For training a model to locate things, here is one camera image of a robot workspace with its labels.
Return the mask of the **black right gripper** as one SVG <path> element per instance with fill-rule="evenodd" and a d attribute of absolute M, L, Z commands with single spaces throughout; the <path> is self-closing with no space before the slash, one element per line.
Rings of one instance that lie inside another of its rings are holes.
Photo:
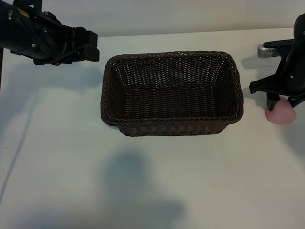
<path fill-rule="evenodd" d="M 267 92 L 266 111 L 273 111 L 279 95 L 290 96 L 294 108 L 305 101 L 305 44 L 296 41 L 265 42 L 258 47 L 258 56 L 281 57 L 275 74 L 250 83 L 250 93 Z"/>

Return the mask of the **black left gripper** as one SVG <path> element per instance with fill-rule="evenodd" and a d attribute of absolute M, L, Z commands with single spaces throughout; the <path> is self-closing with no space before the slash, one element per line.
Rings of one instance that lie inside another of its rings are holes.
<path fill-rule="evenodd" d="M 70 27 L 61 23 L 35 23 L 31 29 L 34 47 L 32 59 L 35 65 L 79 61 L 98 62 L 98 35 L 83 27 Z"/>

